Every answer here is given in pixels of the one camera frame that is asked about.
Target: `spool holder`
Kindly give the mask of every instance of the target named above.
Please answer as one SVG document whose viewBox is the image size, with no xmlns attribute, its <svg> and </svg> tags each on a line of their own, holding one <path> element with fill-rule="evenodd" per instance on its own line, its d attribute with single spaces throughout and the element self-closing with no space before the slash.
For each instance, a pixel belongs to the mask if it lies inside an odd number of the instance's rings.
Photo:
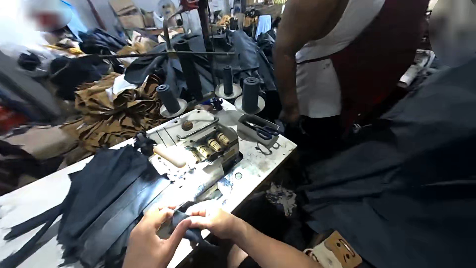
<svg viewBox="0 0 476 268">
<path fill-rule="evenodd" d="M 265 108 L 265 105 L 266 105 L 265 100 L 261 96 L 258 96 L 258 108 L 252 113 L 245 112 L 242 108 L 242 104 L 243 104 L 243 96 L 240 96 L 235 100 L 235 108 L 239 112 L 244 113 L 244 114 L 257 114 L 257 113 L 261 112 Z"/>
</svg>

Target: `white fabric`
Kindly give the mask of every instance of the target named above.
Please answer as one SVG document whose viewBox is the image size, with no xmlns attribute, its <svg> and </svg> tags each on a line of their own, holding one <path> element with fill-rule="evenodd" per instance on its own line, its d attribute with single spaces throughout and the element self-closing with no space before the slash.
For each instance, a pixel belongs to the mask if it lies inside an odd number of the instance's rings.
<svg viewBox="0 0 476 268">
<path fill-rule="evenodd" d="M 110 101 L 113 101 L 113 95 L 119 95 L 126 89 L 136 89 L 137 86 L 135 84 L 131 84 L 124 80 L 124 75 L 120 75 L 114 79 L 114 84 L 112 87 L 106 89 L 106 94 L 109 97 Z"/>
<path fill-rule="evenodd" d="M 349 0 L 334 29 L 324 38 L 310 41 L 296 53 L 296 62 L 318 59 L 346 48 L 382 9 L 385 0 Z M 339 115 L 340 85 L 331 60 L 297 66 L 299 112 L 312 118 Z"/>
</svg>

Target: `scissors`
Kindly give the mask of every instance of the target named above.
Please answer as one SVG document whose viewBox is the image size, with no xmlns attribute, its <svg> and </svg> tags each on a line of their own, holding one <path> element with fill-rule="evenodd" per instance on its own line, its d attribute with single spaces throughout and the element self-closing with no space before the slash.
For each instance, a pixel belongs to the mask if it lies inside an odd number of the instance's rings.
<svg viewBox="0 0 476 268">
<path fill-rule="evenodd" d="M 259 126 L 250 122 L 245 123 L 248 124 L 250 128 L 256 131 L 258 137 L 262 138 L 265 141 L 272 139 L 273 136 L 279 136 L 279 133 L 276 130 L 270 128 L 269 126 Z"/>
</svg>

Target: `pile of clothes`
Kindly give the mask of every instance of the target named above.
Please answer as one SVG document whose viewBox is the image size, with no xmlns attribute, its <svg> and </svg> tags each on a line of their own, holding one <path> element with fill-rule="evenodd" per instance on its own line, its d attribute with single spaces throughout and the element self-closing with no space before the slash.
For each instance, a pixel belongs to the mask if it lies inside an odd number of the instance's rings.
<svg viewBox="0 0 476 268">
<path fill-rule="evenodd" d="M 309 226 L 339 231 L 379 268 L 472 266 L 475 69 L 473 60 L 429 78 L 354 146 L 310 166 Z"/>
<path fill-rule="evenodd" d="M 151 75 L 137 87 L 114 72 L 97 82 L 85 83 L 75 92 L 75 107 L 82 118 L 61 129 L 91 152 L 132 138 L 136 132 L 166 121 L 159 114 L 162 101 L 155 91 L 160 84 L 162 81 Z"/>
<path fill-rule="evenodd" d="M 111 55 L 121 50 L 128 43 L 101 29 L 80 32 L 82 42 L 79 47 L 86 54 Z M 99 57 L 59 57 L 50 65 L 50 79 L 58 87 L 56 95 L 63 100 L 73 101 L 74 92 L 82 83 L 91 83 L 101 79 L 112 71 L 124 73 L 122 63 L 117 59 L 100 59 Z"/>
<path fill-rule="evenodd" d="M 130 232 L 143 210 L 170 185 L 148 158 L 130 145 L 98 151 L 83 170 L 69 177 L 71 187 L 61 204 L 12 227 L 4 237 L 13 240 L 43 225 L 21 249 L 1 261 L 0 267 L 14 268 L 28 258 L 62 215 L 57 237 L 64 249 L 60 266 L 79 261 L 86 268 L 99 263 L 120 268 Z"/>
</svg>

